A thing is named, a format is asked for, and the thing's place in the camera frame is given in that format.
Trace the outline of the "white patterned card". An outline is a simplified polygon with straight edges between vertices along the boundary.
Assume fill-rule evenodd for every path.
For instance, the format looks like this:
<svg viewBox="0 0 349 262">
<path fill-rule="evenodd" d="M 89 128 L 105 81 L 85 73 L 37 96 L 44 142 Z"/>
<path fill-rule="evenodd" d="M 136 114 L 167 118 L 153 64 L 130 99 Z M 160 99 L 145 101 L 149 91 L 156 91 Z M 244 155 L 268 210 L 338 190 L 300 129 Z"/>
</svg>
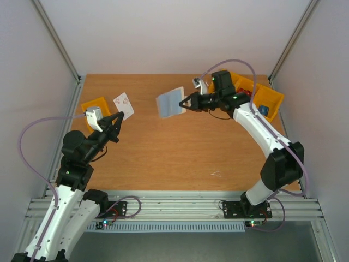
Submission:
<svg viewBox="0 0 349 262">
<path fill-rule="evenodd" d="M 130 100 L 125 92 L 117 96 L 113 100 L 113 102 L 118 112 L 124 113 L 124 117 L 123 117 L 124 121 L 135 113 L 134 108 L 132 107 Z"/>
</svg>

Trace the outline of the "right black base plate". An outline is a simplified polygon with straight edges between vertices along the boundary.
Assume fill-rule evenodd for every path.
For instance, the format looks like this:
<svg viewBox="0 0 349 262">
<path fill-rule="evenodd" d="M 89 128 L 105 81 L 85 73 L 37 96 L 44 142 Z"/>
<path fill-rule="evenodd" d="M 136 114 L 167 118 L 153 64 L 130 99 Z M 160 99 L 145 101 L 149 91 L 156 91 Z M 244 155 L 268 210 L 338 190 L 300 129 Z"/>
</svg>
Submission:
<svg viewBox="0 0 349 262">
<path fill-rule="evenodd" d="M 263 202 L 256 206 L 247 205 L 247 207 L 244 207 L 240 201 L 223 201 L 222 211 L 224 218 L 226 219 L 262 219 L 273 217 L 270 204 L 268 202 Z"/>
</svg>

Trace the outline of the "yellow bin with red cards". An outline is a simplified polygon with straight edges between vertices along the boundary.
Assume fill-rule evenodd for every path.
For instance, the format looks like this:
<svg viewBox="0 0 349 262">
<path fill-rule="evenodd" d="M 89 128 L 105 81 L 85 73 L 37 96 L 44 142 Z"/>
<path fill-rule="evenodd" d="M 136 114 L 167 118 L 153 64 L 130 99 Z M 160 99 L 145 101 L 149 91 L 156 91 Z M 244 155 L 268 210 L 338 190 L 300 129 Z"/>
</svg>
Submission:
<svg viewBox="0 0 349 262">
<path fill-rule="evenodd" d="M 235 86 L 236 92 L 237 92 L 237 89 L 243 88 L 246 90 L 250 90 L 253 93 L 254 82 L 252 80 L 245 78 L 243 76 L 233 76 L 232 81 Z"/>
</svg>

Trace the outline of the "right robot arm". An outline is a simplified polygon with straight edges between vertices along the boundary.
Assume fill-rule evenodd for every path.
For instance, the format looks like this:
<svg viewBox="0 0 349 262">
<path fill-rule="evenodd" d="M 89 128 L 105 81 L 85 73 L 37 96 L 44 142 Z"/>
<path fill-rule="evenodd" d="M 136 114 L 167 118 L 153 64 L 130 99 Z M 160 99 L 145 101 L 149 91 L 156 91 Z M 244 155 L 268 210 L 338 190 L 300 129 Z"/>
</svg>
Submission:
<svg viewBox="0 0 349 262">
<path fill-rule="evenodd" d="M 197 92 L 184 98 L 179 106 L 196 112 L 215 109 L 227 113 L 239 123 L 261 148 L 266 162 L 260 172 L 260 180 L 240 196 L 239 208 L 243 217 L 255 215 L 268 198 L 292 184 L 304 175 L 304 147 L 292 143 L 264 118 L 245 92 L 237 92 L 231 74 L 221 70 L 211 75 L 214 86 L 212 93 L 204 81 L 193 79 Z"/>
</svg>

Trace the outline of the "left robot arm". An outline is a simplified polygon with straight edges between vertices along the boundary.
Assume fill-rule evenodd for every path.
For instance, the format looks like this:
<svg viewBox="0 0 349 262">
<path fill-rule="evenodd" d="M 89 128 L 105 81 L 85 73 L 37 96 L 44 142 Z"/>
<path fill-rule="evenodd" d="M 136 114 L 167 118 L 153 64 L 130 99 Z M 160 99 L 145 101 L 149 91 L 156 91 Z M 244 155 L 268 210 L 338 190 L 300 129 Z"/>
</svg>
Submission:
<svg viewBox="0 0 349 262">
<path fill-rule="evenodd" d="M 98 107 L 91 107 L 84 115 L 93 133 L 86 137 L 72 130 L 64 136 L 61 167 L 50 185 L 50 206 L 33 240 L 24 252 L 14 254 L 13 261 L 68 261 L 86 226 L 109 213 L 108 194 L 86 187 L 96 155 L 109 141 L 119 141 L 124 113 L 104 117 Z"/>
</svg>

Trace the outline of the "beige card holder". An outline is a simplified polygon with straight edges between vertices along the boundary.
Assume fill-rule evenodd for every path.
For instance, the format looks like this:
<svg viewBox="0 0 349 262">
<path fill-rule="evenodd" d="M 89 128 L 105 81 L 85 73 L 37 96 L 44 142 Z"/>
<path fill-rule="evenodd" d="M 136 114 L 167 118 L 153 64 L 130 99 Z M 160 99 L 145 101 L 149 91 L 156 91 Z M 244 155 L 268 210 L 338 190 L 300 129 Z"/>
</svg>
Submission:
<svg viewBox="0 0 349 262">
<path fill-rule="evenodd" d="M 156 98 L 159 116 L 168 118 L 186 113 L 186 109 L 179 106 L 179 103 L 185 98 L 184 87 L 178 87 L 159 95 Z"/>
</svg>

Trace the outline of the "yellow bin with black cards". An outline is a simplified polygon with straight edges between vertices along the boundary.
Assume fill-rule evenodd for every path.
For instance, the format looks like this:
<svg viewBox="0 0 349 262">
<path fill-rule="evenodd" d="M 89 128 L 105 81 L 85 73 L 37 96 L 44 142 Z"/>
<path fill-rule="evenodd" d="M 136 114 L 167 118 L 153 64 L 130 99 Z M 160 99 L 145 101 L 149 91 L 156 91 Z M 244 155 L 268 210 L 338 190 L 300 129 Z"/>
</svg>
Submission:
<svg viewBox="0 0 349 262">
<path fill-rule="evenodd" d="M 232 81 L 232 76 L 228 70 L 220 70 L 211 74 L 212 82 L 208 87 L 209 93 L 219 91 L 230 91 L 236 94 L 236 88 Z"/>
</svg>

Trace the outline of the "red cards stack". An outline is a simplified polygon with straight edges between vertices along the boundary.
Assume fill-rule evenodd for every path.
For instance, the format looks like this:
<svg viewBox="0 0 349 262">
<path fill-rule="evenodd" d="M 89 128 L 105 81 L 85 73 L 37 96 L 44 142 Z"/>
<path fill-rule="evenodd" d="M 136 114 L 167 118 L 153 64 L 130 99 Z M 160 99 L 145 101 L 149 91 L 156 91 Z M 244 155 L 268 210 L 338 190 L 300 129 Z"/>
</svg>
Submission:
<svg viewBox="0 0 349 262">
<path fill-rule="evenodd" d="M 241 92 L 244 92 L 247 94 L 248 97 L 252 97 L 252 92 L 250 90 L 246 90 L 246 89 L 243 89 L 243 88 L 239 88 L 237 89 L 237 93 L 241 93 Z"/>
</svg>

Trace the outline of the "aluminium rail frame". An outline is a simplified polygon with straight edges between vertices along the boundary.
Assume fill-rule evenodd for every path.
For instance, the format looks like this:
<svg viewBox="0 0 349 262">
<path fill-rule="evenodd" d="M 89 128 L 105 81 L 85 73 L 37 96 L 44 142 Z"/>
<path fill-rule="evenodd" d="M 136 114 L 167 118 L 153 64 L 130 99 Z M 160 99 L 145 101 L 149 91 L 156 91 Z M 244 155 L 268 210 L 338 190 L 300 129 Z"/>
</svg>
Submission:
<svg viewBox="0 0 349 262">
<path fill-rule="evenodd" d="M 91 166 L 87 189 L 108 194 L 108 201 L 127 201 L 126 216 L 116 222 L 243 222 L 247 232 L 268 232 L 271 222 L 309 220 L 321 223 L 318 200 L 307 196 L 305 172 L 266 202 L 272 218 L 226 219 L 223 201 L 240 196 L 260 180 L 266 157 L 251 135 L 220 109 L 168 118 L 158 114 L 156 98 L 184 87 L 188 96 L 198 90 L 192 74 L 88 74 L 79 103 L 104 97 L 110 115 L 118 113 L 113 100 L 125 92 L 135 113 L 122 122 L 119 142 L 109 141 Z M 83 110 L 69 117 L 73 130 L 92 134 Z"/>
</svg>

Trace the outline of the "yellow bin with blue card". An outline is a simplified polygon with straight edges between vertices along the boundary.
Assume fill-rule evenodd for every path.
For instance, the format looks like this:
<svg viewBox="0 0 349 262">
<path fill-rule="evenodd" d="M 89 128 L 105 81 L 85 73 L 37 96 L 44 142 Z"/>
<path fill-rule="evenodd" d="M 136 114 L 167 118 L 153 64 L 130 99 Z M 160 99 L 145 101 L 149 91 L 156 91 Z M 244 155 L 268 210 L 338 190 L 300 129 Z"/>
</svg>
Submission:
<svg viewBox="0 0 349 262">
<path fill-rule="evenodd" d="M 256 105 L 257 109 L 260 105 L 269 107 L 268 116 L 264 116 L 268 122 L 273 121 L 283 100 L 284 94 L 266 86 L 260 86 L 254 96 L 254 104 Z"/>
</svg>

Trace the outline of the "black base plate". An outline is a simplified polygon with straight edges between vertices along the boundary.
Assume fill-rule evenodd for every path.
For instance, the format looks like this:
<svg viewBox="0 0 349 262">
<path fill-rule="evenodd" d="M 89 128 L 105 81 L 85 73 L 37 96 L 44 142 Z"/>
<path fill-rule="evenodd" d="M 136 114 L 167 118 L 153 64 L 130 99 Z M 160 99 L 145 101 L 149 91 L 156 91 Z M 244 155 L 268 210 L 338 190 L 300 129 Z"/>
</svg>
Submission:
<svg viewBox="0 0 349 262">
<path fill-rule="evenodd" d="M 98 214 L 99 219 L 110 219 L 115 218 L 115 216 L 126 216 L 127 212 L 127 201 L 120 201 L 115 206 L 113 206 L 109 211 L 108 209 L 114 204 L 114 201 L 109 201 L 106 207 L 103 207 L 102 211 Z"/>
<path fill-rule="evenodd" d="M 222 211 L 224 218 L 226 219 L 262 219 L 273 217 L 270 204 L 268 202 L 263 202 L 256 206 L 247 205 L 247 207 L 244 207 L 240 201 L 223 201 Z"/>
</svg>

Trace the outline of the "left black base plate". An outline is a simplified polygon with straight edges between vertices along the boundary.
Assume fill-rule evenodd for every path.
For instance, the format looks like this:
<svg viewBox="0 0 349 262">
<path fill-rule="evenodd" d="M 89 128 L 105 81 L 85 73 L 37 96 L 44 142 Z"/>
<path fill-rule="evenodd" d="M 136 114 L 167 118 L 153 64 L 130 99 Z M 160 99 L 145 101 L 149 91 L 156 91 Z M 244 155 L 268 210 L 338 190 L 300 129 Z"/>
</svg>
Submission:
<svg viewBox="0 0 349 262">
<path fill-rule="evenodd" d="M 108 209 L 114 204 L 114 201 L 109 201 L 106 207 L 103 207 L 102 211 L 98 214 L 99 219 L 110 219 L 115 218 L 115 216 L 126 216 L 127 212 L 127 201 L 120 201 L 115 206 L 113 206 L 109 211 Z"/>
</svg>

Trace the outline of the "blue card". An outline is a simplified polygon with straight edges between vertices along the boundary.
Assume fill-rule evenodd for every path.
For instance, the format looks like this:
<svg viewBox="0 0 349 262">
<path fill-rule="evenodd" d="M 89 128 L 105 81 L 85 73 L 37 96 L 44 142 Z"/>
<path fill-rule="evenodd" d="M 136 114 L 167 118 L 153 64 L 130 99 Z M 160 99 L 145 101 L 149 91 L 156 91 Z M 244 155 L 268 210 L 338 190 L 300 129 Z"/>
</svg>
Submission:
<svg viewBox="0 0 349 262">
<path fill-rule="evenodd" d="M 265 106 L 265 105 L 260 105 L 258 107 L 258 110 L 259 112 L 263 115 L 263 116 L 268 116 L 268 113 L 269 113 L 269 107 L 268 106 Z"/>
</svg>

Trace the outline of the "single yellow bin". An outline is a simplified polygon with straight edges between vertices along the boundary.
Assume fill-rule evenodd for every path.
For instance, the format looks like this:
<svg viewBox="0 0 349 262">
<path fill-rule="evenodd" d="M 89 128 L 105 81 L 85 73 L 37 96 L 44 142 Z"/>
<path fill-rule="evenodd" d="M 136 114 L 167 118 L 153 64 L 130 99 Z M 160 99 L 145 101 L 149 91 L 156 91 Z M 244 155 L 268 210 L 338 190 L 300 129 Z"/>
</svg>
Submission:
<svg viewBox="0 0 349 262">
<path fill-rule="evenodd" d="M 94 126 L 90 126 L 91 123 L 97 124 L 98 120 L 101 120 L 103 117 L 111 114 L 104 97 L 99 97 L 97 99 L 82 103 L 81 108 L 83 112 L 86 113 L 86 125 L 90 133 L 94 130 Z"/>
</svg>

